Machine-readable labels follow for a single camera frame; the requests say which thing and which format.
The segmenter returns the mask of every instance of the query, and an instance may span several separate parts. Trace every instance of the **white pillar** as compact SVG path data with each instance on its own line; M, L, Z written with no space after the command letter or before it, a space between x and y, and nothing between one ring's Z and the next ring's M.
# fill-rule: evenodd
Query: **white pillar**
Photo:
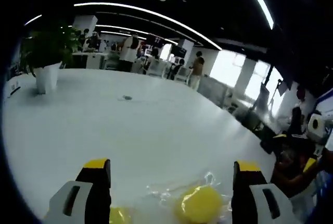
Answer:
M82 33L85 29L89 29L87 36L91 36L95 30L96 23L97 17L95 16L76 16L74 19L73 28L81 30Z
M256 61L253 61L249 58L245 58L243 67L241 69L241 72L239 74L239 77L237 79L235 88L234 88L234 94L237 96L242 96L245 94L246 87L249 84L249 81L252 77L252 74L254 72L255 65L257 64Z
M191 42L191 41L186 40L186 39L180 39L179 42L178 42L178 46L181 47L181 48L186 49L186 54L185 54L185 57L184 57L184 62L185 62L184 65L186 65L187 61L189 60L189 56L191 54L191 51L193 49L194 42Z

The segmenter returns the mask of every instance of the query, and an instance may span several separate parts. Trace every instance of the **chair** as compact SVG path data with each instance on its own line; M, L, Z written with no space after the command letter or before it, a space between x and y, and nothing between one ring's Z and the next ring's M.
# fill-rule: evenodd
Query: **chair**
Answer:
M188 69L185 67L180 67L177 74L175 75L174 81L187 84L187 78L188 78Z
M146 75L163 78L166 66L167 63L162 60L153 60L150 63L149 68L145 70L147 72Z

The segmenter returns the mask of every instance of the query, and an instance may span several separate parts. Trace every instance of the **white table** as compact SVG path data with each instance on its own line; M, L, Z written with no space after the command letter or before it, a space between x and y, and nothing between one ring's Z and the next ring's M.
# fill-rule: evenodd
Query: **white table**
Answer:
M260 140L186 85L63 69L54 93L36 95L32 76L19 79L22 88L5 102L5 150L18 188L38 217L94 158L111 160L113 206L136 202L142 213L152 212L142 223L172 223L170 215L157 215L158 201L147 196L147 185L184 182L210 170L221 181L221 193L232 195L238 159L257 161L267 180L272 175L275 157L260 148ZM122 101L123 95L132 101Z

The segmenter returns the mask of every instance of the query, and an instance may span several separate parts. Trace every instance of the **computer monitor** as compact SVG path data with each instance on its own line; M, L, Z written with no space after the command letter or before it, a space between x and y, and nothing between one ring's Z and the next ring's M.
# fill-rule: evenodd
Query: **computer monitor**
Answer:
M177 45L172 45L171 47L171 54L174 54L176 57L184 58L186 55L186 49L181 48Z

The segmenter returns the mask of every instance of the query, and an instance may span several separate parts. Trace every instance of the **white pot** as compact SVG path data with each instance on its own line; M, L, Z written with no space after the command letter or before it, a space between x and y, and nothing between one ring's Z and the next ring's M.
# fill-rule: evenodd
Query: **white pot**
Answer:
M40 94L47 94L57 86L58 71L61 63L34 69L36 86Z

